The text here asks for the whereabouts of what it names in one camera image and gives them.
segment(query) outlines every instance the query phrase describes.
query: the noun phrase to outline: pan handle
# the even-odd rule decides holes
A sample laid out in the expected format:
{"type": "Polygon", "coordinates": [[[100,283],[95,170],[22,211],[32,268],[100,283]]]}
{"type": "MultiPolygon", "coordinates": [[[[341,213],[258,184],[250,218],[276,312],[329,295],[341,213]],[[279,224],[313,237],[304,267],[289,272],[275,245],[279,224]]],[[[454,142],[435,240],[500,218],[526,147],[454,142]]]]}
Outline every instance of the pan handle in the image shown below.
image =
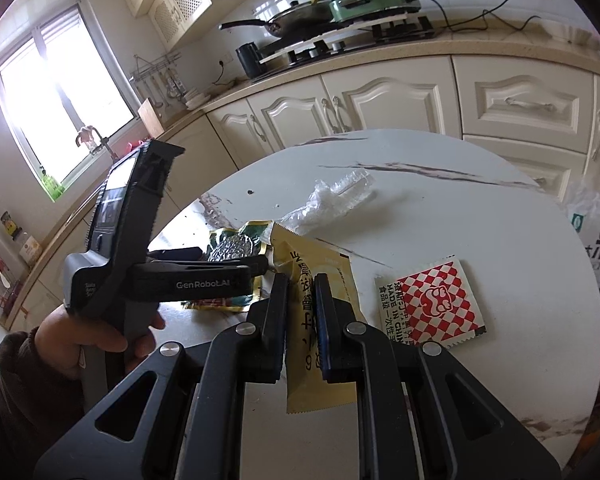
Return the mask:
{"type": "Polygon", "coordinates": [[[226,22],[218,25],[219,30],[225,30],[226,28],[241,27],[243,25],[253,25],[254,27],[264,27],[267,22],[262,20],[239,20],[238,22],[226,22]]]}

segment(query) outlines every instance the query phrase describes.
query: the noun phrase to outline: person's arm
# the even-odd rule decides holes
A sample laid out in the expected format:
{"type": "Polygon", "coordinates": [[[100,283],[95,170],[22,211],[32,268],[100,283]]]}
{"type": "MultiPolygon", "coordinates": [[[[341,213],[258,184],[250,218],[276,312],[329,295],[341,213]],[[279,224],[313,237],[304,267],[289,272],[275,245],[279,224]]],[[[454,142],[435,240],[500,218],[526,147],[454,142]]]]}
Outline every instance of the person's arm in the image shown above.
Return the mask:
{"type": "MultiPolygon", "coordinates": [[[[157,315],[152,323],[164,328],[157,315]]],[[[30,476],[38,459],[84,414],[78,359],[80,346],[107,352],[125,351],[125,338],[101,321],[69,316],[58,307],[30,333],[15,332],[0,343],[0,416],[24,473],[30,476]]],[[[136,359],[155,348],[151,332],[135,343],[136,359]]]]}

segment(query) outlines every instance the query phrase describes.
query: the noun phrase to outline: clear plastic packaging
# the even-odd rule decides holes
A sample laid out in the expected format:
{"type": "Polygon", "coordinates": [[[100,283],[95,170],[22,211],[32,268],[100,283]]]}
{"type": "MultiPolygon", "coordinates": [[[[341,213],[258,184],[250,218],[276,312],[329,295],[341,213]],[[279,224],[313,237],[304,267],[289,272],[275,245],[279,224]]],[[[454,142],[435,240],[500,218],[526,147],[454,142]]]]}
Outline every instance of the clear plastic packaging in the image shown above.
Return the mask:
{"type": "Polygon", "coordinates": [[[371,196],[374,182],[366,170],[355,170],[332,186],[318,180],[307,203],[276,222],[298,235],[305,235],[362,204],[371,196]]]}
{"type": "Polygon", "coordinates": [[[562,209],[580,236],[600,286],[600,193],[583,180],[569,184],[562,209]]]}

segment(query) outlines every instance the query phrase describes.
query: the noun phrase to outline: white marble table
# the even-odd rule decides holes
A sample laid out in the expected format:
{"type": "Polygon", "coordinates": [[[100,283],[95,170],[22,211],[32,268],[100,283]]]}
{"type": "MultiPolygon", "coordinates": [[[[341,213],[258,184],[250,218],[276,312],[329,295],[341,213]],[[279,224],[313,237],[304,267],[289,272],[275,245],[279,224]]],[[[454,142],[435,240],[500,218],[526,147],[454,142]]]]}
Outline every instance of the white marble table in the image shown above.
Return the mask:
{"type": "MultiPolygon", "coordinates": [[[[376,179],[372,200],[314,233],[350,254],[367,320],[379,323],[374,277],[456,254],[487,333],[452,353],[538,437],[569,459],[600,378],[600,297],[589,260],[552,197],[477,146],[421,132],[368,130],[268,156],[211,189],[151,249],[206,246],[207,230],[279,218],[304,204],[314,181],[353,168],[376,179]]],[[[165,304],[158,342],[198,344],[240,315],[165,304]]],[[[248,384],[242,478],[358,478],[355,405],[287,415],[286,384],[248,384]]]]}

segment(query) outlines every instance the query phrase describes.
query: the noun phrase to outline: metal bolt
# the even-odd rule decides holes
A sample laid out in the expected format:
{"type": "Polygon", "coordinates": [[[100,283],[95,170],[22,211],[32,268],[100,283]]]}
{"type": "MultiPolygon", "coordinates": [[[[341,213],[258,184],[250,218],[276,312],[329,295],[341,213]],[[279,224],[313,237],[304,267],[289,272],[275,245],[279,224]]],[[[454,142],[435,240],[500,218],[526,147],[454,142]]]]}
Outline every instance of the metal bolt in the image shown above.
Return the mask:
{"type": "Polygon", "coordinates": [[[422,351],[431,357],[435,357],[436,355],[442,354],[442,346],[433,341],[427,341],[422,345],[422,351]]]}
{"type": "Polygon", "coordinates": [[[180,345],[178,343],[165,343],[160,347],[160,353],[165,357],[173,357],[178,355],[180,352],[180,345]]]}
{"type": "Polygon", "coordinates": [[[347,325],[347,332],[353,335],[363,335],[366,332],[366,325],[359,321],[354,321],[347,325]]]}
{"type": "Polygon", "coordinates": [[[256,331],[256,326],[253,323],[240,323],[235,327],[235,331],[240,335],[251,335],[256,331]]]}

